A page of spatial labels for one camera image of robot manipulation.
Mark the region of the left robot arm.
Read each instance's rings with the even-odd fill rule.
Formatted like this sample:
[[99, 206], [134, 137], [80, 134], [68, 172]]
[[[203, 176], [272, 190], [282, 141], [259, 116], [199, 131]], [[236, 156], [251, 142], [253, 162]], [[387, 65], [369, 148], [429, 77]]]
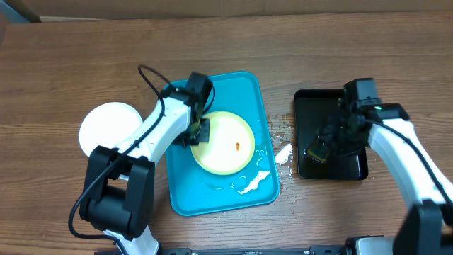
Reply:
[[68, 219], [75, 237], [84, 237], [74, 229], [79, 214], [99, 230], [97, 239], [113, 241], [117, 254], [159, 253], [148, 226], [156, 164], [170, 145], [209, 140], [210, 122], [203, 115], [215, 89], [208, 76], [193, 72], [185, 86], [168, 82], [156, 95], [155, 109], [131, 136], [114, 148], [98, 145], [90, 153], [83, 192]]

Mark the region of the green yellow sponge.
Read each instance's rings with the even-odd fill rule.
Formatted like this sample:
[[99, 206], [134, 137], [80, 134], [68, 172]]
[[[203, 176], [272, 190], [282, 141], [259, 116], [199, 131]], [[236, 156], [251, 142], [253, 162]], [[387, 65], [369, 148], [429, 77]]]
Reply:
[[306, 155], [313, 160], [316, 160], [321, 163], [326, 163], [328, 161], [328, 157], [331, 151], [331, 146], [316, 138], [307, 148], [306, 148]]

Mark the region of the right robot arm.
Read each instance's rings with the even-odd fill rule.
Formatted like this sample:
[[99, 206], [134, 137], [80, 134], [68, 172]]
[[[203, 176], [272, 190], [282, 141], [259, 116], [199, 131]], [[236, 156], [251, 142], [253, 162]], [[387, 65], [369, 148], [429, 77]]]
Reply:
[[371, 148], [386, 164], [408, 207], [397, 235], [353, 237], [343, 254], [451, 254], [452, 182], [420, 143], [399, 103], [382, 103], [371, 78], [344, 85], [343, 97], [306, 154], [320, 162]]

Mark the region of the white plate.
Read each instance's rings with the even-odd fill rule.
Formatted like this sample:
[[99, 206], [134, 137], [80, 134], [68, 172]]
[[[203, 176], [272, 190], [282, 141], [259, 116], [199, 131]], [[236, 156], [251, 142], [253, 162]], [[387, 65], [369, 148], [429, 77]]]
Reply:
[[114, 148], [142, 124], [142, 117], [132, 106], [109, 102], [94, 108], [82, 121], [79, 144], [89, 157], [98, 146]]

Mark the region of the light green plate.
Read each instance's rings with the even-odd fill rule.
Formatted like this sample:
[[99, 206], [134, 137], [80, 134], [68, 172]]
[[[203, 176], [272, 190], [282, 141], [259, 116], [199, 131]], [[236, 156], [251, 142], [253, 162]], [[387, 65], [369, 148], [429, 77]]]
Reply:
[[242, 170], [255, 152], [249, 124], [237, 114], [215, 111], [205, 115], [210, 122], [209, 142], [191, 146], [195, 161], [211, 174], [231, 175]]

